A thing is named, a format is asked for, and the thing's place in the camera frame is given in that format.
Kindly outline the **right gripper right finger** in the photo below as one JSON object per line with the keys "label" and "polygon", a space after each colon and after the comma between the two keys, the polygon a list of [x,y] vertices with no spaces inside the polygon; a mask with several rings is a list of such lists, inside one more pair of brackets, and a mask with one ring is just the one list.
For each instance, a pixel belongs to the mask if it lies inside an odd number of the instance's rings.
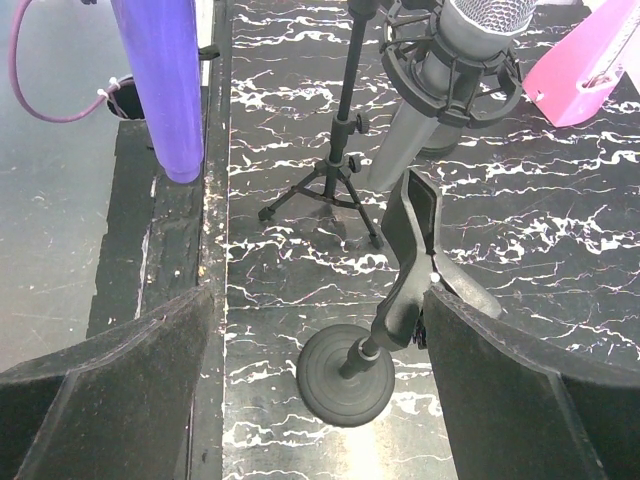
{"label": "right gripper right finger", "polygon": [[458,478],[638,478],[638,368],[570,353],[440,288],[424,315]]}

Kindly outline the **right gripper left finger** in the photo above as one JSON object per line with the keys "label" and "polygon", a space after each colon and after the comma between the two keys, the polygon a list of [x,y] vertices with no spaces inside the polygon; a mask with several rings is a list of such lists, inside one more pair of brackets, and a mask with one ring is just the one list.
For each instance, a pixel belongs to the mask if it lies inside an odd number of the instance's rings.
{"label": "right gripper left finger", "polygon": [[213,311],[192,288],[2,372],[2,478],[172,478]]}

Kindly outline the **purple microphone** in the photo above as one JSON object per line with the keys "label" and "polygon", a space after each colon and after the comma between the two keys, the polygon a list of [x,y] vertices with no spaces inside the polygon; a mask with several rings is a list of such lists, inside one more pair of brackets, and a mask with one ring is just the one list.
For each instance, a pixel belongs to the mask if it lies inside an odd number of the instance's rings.
{"label": "purple microphone", "polygon": [[154,151],[166,175],[186,184],[204,158],[195,4],[112,0]]}

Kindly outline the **black round-base stand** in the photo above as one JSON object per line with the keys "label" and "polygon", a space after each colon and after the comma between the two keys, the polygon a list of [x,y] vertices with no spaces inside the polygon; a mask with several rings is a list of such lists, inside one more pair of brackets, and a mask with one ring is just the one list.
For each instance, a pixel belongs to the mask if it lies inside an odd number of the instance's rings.
{"label": "black round-base stand", "polygon": [[491,318],[501,316],[497,299],[444,253],[441,212],[440,189],[417,169],[407,169],[392,189],[381,224],[399,273],[370,328],[334,324],[302,348],[299,394],[324,423],[358,427],[385,409],[395,388],[392,353],[410,342],[426,346],[423,296],[430,287],[444,288]]}
{"label": "black round-base stand", "polygon": [[460,141],[462,129],[440,124],[420,150],[425,157],[439,158],[450,154]]}

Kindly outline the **silver microphone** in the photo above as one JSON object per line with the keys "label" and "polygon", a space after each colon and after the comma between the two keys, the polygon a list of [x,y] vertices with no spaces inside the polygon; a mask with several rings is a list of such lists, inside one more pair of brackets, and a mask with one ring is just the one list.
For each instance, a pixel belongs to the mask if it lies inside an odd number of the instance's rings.
{"label": "silver microphone", "polygon": [[522,73],[514,40],[534,1],[386,1],[380,45],[386,75],[401,97],[368,174],[389,189],[440,135],[499,122],[519,103]]}

